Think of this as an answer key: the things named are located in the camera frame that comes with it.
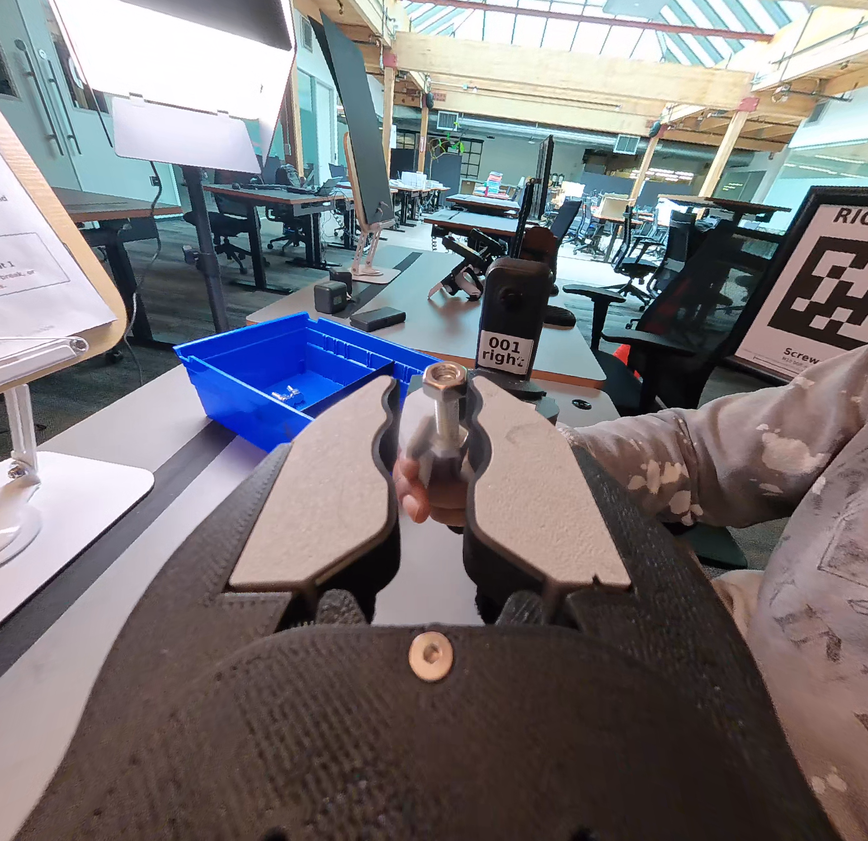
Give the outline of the steel hex nut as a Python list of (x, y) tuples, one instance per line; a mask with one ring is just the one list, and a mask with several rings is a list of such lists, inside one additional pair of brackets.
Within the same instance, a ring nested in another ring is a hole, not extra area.
[(461, 397), (468, 380), (467, 369), (452, 361), (441, 361), (429, 365), (422, 376), (425, 392), (432, 398), (445, 401)]

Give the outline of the black flag panel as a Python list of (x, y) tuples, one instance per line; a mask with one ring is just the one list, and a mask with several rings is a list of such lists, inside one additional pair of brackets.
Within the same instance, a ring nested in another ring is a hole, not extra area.
[(337, 24), (326, 15), (320, 18), (321, 22), (312, 22), (312, 26), (344, 108), (361, 199), (357, 208), (370, 225), (394, 220), (382, 132), (363, 54)]

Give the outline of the wooden board stand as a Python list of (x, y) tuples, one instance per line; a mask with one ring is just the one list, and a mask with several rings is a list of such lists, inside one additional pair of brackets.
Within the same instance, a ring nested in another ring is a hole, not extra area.
[(364, 212), (361, 185), (349, 132), (344, 135), (343, 145), (348, 179), (353, 194), (355, 218), (360, 230), (351, 266), (353, 281), (387, 285), (393, 282), (400, 272), (396, 269), (376, 267), (374, 257), (380, 242), (381, 233), (385, 228), (395, 225), (392, 196), (388, 194), (385, 202), (377, 204), (375, 222), (370, 224)]

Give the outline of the grey desk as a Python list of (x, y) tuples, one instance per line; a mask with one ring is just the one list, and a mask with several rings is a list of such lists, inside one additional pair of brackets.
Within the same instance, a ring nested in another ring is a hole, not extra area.
[[(467, 359), (473, 364), (479, 305), (443, 293), (428, 299), (429, 288), (454, 267), (455, 257), (389, 243), (379, 246), (374, 263), (378, 268), (395, 269), (412, 254), (417, 254), (417, 258), (409, 267), (363, 306), (364, 310), (392, 307), (406, 313), (404, 322), (376, 331), (374, 335), (431, 357)], [(576, 327), (542, 328), (531, 376), (596, 390), (601, 390), (606, 380), (605, 372)]]

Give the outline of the orange cone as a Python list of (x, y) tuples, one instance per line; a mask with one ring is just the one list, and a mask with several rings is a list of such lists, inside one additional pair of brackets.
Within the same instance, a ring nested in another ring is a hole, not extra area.
[(597, 361), (602, 368), (616, 367), (615, 363), (619, 363), (630, 372), (634, 379), (641, 381), (641, 372), (636, 370), (631, 365), (630, 351), (630, 345), (620, 344), (615, 348), (614, 352), (606, 352), (605, 350), (601, 350), (598, 354)]

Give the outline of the framed marker poster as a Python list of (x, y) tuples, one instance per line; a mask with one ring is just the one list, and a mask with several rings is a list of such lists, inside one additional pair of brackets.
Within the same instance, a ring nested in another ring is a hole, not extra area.
[(811, 187), (770, 271), (731, 364), (783, 383), (866, 346), (866, 187)]

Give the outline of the person's right hand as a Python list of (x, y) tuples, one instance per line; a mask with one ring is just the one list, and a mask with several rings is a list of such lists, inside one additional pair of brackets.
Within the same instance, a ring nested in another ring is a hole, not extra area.
[(411, 521), (436, 521), (461, 533), (465, 525), (468, 482), (461, 474), (457, 481), (431, 481), (429, 488), (419, 482), (418, 464), (398, 454), (393, 470), (396, 497)]

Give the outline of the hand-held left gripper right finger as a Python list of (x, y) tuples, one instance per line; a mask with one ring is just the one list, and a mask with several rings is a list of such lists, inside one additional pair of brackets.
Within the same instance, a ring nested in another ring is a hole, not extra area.
[(471, 471), (462, 559), (478, 593), (504, 603), (527, 590), (545, 603), (632, 581), (567, 438), (491, 378), (466, 393)]

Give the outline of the blue plastic bin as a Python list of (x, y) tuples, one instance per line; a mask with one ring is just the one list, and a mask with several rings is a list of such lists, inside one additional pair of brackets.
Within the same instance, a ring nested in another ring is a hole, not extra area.
[(175, 347), (207, 416), (265, 452), (291, 442), (310, 419), (271, 397), (289, 378), (331, 354), (373, 367), (393, 360), (403, 401), (414, 377), (436, 359), (352, 326), (301, 312)]

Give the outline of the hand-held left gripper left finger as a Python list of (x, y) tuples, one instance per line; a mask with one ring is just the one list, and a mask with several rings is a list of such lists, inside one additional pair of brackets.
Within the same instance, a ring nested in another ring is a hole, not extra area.
[(382, 375), (298, 434), (234, 565), (233, 590), (313, 603), (337, 587), (376, 602), (400, 564), (399, 415), (399, 384)]

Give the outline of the studio light panel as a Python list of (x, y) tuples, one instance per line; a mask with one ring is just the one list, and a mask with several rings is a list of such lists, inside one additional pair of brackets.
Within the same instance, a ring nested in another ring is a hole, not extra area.
[(259, 171), (296, 58), (291, 0), (50, 2), (120, 157)]

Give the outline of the black office chair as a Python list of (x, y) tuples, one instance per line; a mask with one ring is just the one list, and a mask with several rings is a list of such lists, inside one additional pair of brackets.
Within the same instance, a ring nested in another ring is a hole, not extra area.
[(695, 409), (712, 371), (733, 356), (783, 234), (734, 226), (722, 220), (705, 233), (697, 252), (661, 289), (632, 327), (606, 323), (609, 306), (624, 299), (603, 288), (569, 283), (561, 293), (593, 305), (591, 349), (613, 353), (631, 346), (631, 365), (642, 380), (615, 363), (602, 368), (602, 390), (619, 416), (666, 408)]
[[(259, 174), (255, 173), (216, 170), (214, 180), (229, 184), (241, 184), (243, 181), (258, 177)], [(228, 260), (238, 266), (241, 275), (246, 275), (247, 268), (244, 266), (243, 261), (247, 257), (251, 257), (251, 252), (249, 249), (245, 250), (232, 244), (230, 239), (235, 239), (242, 233), (246, 234), (249, 239), (252, 226), (252, 209), (234, 197), (217, 194), (213, 198), (216, 204), (216, 211), (208, 210), (208, 219), (215, 253), (217, 255), (225, 255)]]

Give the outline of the small black box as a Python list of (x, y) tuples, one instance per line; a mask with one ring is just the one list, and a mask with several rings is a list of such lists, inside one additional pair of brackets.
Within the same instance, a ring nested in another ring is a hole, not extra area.
[(354, 303), (350, 287), (346, 282), (329, 279), (313, 286), (314, 310), (324, 315), (339, 315)]

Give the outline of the printed instruction sheet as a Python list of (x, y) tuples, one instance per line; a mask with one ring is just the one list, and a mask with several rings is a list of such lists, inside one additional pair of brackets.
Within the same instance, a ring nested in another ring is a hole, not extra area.
[(2, 357), (116, 319), (12, 169), (2, 161)]

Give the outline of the black monitor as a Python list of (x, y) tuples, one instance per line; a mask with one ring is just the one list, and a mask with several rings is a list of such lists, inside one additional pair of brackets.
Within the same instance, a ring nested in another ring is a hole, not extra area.
[(537, 222), (545, 214), (555, 143), (553, 134), (549, 134), (542, 140), (538, 149), (536, 173), (533, 177), (527, 179), (525, 183), (515, 233), (510, 245), (511, 256), (514, 259), (518, 259), (520, 256), (524, 243), (524, 235), (529, 222)]

